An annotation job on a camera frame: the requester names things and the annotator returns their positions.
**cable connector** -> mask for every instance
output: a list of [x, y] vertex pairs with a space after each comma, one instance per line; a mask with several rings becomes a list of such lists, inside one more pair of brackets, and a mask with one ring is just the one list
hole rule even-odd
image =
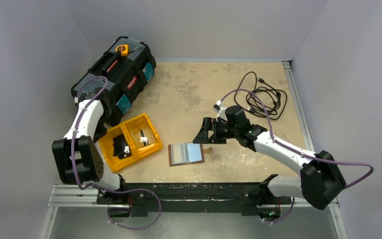
[[248, 107], [247, 110], [250, 112], [250, 113], [254, 113], [256, 111], [255, 108], [252, 108], [252, 107]]
[[257, 77], [257, 81], [259, 81], [260, 83], [265, 83], [265, 81], [263, 79], [261, 79], [260, 77]]

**white wall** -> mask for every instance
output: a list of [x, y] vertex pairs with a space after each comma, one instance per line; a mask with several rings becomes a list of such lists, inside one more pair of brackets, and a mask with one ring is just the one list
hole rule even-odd
[[158, 61], [293, 59], [326, 0], [67, 0], [98, 59], [119, 35]]
[[292, 68], [316, 150], [376, 168], [339, 197], [349, 238], [382, 238], [382, 0], [328, 0]]
[[91, 53], [63, 0], [0, 0], [0, 238], [37, 238]]

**white robotic arm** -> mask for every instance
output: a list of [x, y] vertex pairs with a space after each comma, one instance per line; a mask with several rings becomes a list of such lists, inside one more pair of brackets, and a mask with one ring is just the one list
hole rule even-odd
[[52, 144], [60, 178], [63, 183], [75, 184], [74, 173], [69, 163], [72, 160], [72, 152], [67, 146], [71, 144], [73, 132], [77, 128], [74, 139], [76, 143], [74, 157], [81, 182], [84, 184], [93, 182], [99, 187], [117, 190], [120, 187], [121, 178], [118, 174], [112, 173], [97, 142], [98, 138], [106, 132], [103, 123], [99, 122], [104, 114], [104, 107], [101, 101], [95, 100], [85, 109], [89, 102], [90, 100], [79, 102], [77, 116], [71, 128], [62, 140], [57, 140]]
[[226, 108], [221, 101], [217, 101], [213, 107], [217, 118], [204, 118], [193, 142], [224, 144], [226, 139], [235, 138], [243, 147], [268, 155], [298, 174], [299, 177], [272, 175], [267, 182], [271, 195], [304, 198], [313, 207], [324, 209], [345, 188], [346, 182], [337, 165], [307, 158], [311, 156], [334, 161], [328, 152], [317, 154], [296, 147], [272, 135], [266, 128], [250, 124], [240, 106]]

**table surface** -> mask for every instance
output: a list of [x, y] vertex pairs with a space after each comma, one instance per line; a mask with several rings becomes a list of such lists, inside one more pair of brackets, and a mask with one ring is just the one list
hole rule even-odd
[[[268, 84], [288, 94], [282, 117], [273, 120], [276, 136], [305, 148], [298, 117], [289, 91], [282, 63], [158, 63], [155, 76], [132, 103], [123, 120], [146, 113], [163, 143], [163, 149], [122, 169], [127, 182], [261, 182], [271, 174], [295, 176], [296, 173], [269, 156], [243, 148], [234, 139], [213, 147], [205, 154], [204, 163], [169, 166], [168, 145], [191, 142], [201, 128], [203, 117], [216, 117], [213, 104], [236, 89], [249, 71], [257, 73]], [[254, 75], [249, 75], [242, 88], [253, 89]], [[247, 106], [247, 93], [238, 92], [237, 101]], [[267, 94], [258, 94], [271, 105]], [[223, 101], [234, 105], [233, 94]], [[253, 124], [268, 128], [267, 120], [247, 114]]]

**yellow tray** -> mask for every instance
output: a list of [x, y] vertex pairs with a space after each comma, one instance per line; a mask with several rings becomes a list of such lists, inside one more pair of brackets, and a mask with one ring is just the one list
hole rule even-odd
[[[145, 128], [147, 131], [151, 132], [151, 139], [154, 140], [154, 142], [150, 143], [148, 146], [141, 146], [137, 143], [137, 136], [134, 134], [134, 132], [139, 132], [141, 128]], [[131, 156], [123, 159], [119, 159], [117, 156], [113, 156], [113, 138], [121, 134], [125, 136], [125, 140], [131, 150]], [[128, 165], [131, 165], [148, 156], [149, 154], [152, 154], [163, 148], [159, 134], [154, 129], [146, 113], [143, 113], [108, 129], [106, 135], [99, 140], [99, 144], [106, 163], [113, 173], [116, 173]]]

